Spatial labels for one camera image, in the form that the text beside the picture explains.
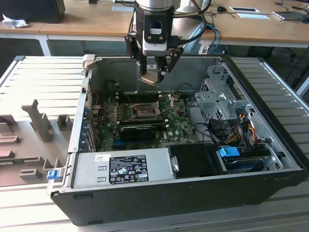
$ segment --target blue clip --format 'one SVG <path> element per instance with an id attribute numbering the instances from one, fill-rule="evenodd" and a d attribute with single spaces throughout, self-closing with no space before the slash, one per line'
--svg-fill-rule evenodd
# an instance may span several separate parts
<path id="1" fill-rule="evenodd" d="M 221 157 L 237 157 L 240 156 L 240 153 L 237 150 L 237 147 L 226 146 L 219 150 Z"/>
<path id="2" fill-rule="evenodd" d="M 50 170 L 47 174 L 48 180 L 60 179 L 60 170 Z"/>

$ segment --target computer case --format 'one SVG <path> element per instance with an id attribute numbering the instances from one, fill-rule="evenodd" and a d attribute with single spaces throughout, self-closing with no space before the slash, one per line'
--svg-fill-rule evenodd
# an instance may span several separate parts
<path id="1" fill-rule="evenodd" d="M 1 0 L 2 14 L 27 22 L 59 23 L 65 12 L 63 0 Z"/>

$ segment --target black plastic cover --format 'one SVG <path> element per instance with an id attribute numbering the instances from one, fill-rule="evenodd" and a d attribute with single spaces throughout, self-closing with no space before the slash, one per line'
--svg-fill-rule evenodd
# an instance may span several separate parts
<path id="1" fill-rule="evenodd" d="M 179 171 L 176 178 L 223 175 L 224 172 L 213 144 L 171 145 L 169 155 L 176 157 Z"/>

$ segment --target warning label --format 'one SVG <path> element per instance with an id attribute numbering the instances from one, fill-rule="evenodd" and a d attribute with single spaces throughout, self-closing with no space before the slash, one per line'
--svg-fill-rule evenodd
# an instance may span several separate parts
<path id="1" fill-rule="evenodd" d="M 149 181 L 146 156 L 111 157 L 109 181 L 112 185 Z"/>

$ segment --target desk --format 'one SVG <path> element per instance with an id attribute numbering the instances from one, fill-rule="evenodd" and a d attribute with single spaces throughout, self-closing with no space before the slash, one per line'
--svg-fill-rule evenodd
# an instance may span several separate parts
<path id="1" fill-rule="evenodd" d="M 223 4 L 230 13 L 235 13 L 229 8 L 230 6 L 256 8 L 260 14 L 285 11 L 284 7 L 275 5 L 274 0 L 216 0 L 215 2 Z M 284 3 L 287 6 L 306 6 L 296 1 L 286 0 Z M 218 5 L 212 5 L 210 10 L 216 12 L 217 7 Z M 309 45 L 309 25 L 304 23 L 280 21 L 275 15 L 267 15 L 269 20 L 240 18 L 237 14 L 233 16 L 218 13 L 214 18 L 215 26 L 222 35 L 220 44 L 277 47 L 308 47 Z M 209 44 L 212 40 L 213 35 L 206 32 L 201 38 L 201 43 Z"/>
<path id="2" fill-rule="evenodd" d="M 0 25 L 0 37 L 39 40 L 43 53 L 50 55 L 48 40 L 82 40 L 82 41 L 124 41 L 132 16 L 130 12 L 113 12 L 112 3 L 65 0 L 66 13 L 59 24 L 31 23 L 25 29 L 8 29 Z M 254 7 L 261 13 L 285 11 L 274 4 L 275 0 L 216 0 L 229 12 L 229 6 Z M 290 6 L 304 7 L 304 3 L 285 1 Z M 211 7 L 216 11 L 217 5 Z M 301 22 L 280 22 L 274 15 L 265 19 L 241 19 L 234 14 L 218 14 L 214 19 L 216 28 L 221 32 L 221 44 L 255 45 L 281 47 L 307 47 L 309 45 L 309 25 Z M 214 38 L 212 31 L 206 31 L 201 38 L 202 47 Z"/>

